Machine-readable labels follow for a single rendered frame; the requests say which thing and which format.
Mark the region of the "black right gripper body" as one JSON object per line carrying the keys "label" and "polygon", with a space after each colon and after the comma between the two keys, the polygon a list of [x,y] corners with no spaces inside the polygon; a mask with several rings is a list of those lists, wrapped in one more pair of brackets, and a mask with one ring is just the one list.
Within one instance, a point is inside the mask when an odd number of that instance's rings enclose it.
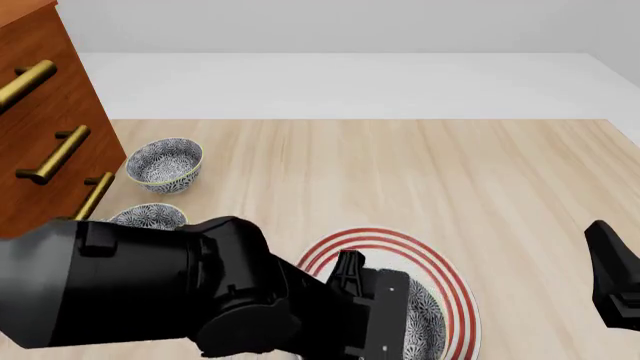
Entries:
{"label": "black right gripper body", "polygon": [[608,328],[640,331],[640,293],[593,296],[593,303]]}

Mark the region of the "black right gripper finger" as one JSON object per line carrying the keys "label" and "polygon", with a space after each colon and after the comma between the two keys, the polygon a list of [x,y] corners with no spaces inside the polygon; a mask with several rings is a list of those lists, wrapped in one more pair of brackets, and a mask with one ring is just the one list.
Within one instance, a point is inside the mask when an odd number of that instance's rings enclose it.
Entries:
{"label": "black right gripper finger", "polygon": [[605,221],[594,221],[584,234],[593,268],[594,296],[640,301],[640,257]]}

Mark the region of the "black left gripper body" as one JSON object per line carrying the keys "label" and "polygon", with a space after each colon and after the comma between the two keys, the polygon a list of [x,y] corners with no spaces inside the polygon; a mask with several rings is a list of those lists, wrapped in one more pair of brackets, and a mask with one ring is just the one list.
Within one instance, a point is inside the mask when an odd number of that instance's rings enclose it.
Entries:
{"label": "black left gripper body", "polygon": [[344,360],[403,360],[410,277],[389,269],[363,269],[361,276]]}

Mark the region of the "black white patterned bowl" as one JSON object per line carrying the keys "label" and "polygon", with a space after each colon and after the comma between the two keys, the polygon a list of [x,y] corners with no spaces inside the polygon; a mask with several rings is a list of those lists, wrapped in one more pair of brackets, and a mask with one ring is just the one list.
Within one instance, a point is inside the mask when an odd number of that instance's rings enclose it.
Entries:
{"label": "black white patterned bowl", "polygon": [[403,360],[440,360],[447,344],[444,315],[419,281],[410,279]]}
{"label": "black white patterned bowl", "polygon": [[166,203],[132,206],[114,215],[108,221],[128,227],[155,230],[175,230],[188,224],[188,218],[181,209]]}
{"label": "black white patterned bowl", "polygon": [[189,188],[203,163],[199,143],[182,137],[155,140],[137,149],[127,159],[127,176],[156,194],[177,194]]}

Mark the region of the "white plate with red rings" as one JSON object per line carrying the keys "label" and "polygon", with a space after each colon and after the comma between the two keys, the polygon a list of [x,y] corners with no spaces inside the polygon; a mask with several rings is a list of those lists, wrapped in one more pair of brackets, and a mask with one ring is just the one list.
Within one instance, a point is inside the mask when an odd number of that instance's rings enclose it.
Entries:
{"label": "white plate with red rings", "polygon": [[447,344],[440,360],[478,360],[481,323],[473,293],[457,269],[425,242],[383,227],[355,227],[318,239],[297,266],[327,281],[341,251],[359,251],[369,269],[406,272],[436,299],[444,315]]}

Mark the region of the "red-brown wooden cabinet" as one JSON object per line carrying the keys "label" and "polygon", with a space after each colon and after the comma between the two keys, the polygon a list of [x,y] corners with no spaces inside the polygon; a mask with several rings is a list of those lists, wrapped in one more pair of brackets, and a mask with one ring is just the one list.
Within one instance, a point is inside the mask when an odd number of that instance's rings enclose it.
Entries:
{"label": "red-brown wooden cabinet", "polygon": [[[50,60],[57,72],[0,115],[0,238],[71,218],[92,190],[84,179],[115,173],[126,158],[56,10],[57,0],[0,0],[0,87],[16,68]],[[58,146],[57,131],[87,125],[89,137],[47,185],[17,179]]]}

